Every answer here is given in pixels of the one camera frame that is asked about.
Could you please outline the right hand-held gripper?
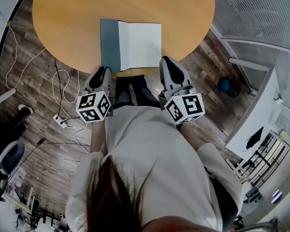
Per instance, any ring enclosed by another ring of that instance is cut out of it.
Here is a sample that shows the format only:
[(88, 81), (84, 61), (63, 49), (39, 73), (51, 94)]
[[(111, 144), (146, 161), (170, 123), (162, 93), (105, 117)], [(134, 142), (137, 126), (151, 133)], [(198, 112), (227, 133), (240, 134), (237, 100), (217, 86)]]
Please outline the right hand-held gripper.
[(205, 115), (201, 93), (190, 85), (188, 71), (171, 57), (163, 56), (160, 60), (160, 79), (164, 85), (167, 102), (164, 109), (176, 125), (188, 123)]

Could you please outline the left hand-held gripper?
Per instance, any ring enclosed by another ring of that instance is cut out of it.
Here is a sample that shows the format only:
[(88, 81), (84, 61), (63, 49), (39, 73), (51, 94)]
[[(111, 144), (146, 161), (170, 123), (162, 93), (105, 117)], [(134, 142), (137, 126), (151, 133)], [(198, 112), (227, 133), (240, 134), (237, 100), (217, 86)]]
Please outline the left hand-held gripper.
[(86, 80), (86, 89), (89, 91), (101, 89), (90, 94), (78, 96), (76, 100), (76, 112), (84, 123), (104, 121), (111, 108), (108, 98), (109, 84), (111, 80), (110, 69), (99, 67)]

